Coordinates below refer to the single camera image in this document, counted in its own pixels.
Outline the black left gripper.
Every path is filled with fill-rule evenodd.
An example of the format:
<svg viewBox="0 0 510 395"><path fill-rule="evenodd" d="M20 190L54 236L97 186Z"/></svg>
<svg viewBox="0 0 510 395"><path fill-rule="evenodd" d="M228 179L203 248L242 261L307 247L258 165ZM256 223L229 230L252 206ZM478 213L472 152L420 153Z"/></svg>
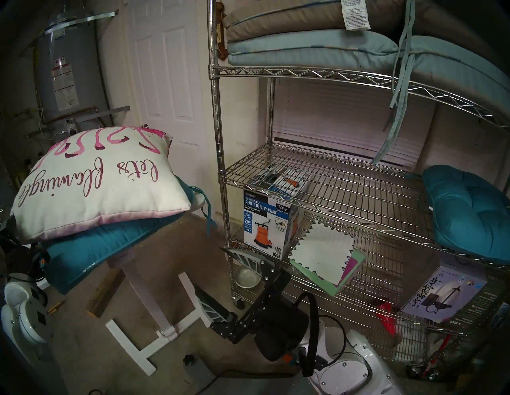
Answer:
<svg viewBox="0 0 510 395"><path fill-rule="evenodd" d="M27 247L1 234L1 276L21 273L33 280L42 280L45 277L43 267L47 264L49 253L40 244Z"/></svg>

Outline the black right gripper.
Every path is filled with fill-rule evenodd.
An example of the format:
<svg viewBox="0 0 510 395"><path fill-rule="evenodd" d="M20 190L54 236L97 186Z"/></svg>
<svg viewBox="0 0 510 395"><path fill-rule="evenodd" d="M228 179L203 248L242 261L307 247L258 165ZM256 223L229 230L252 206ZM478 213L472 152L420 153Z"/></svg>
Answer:
<svg viewBox="0 0 510 395"><path fill-rule="evenodd" d="M271 362L297 349L307 333L310 317L282 296L291 275L282 271L277 277L276 263L258 253L220 249L262 280L273 282L264 288L241 318L198 285L193 285L198 304L211 321L212 330L234 345L252 335L260 353Z"/></svg>

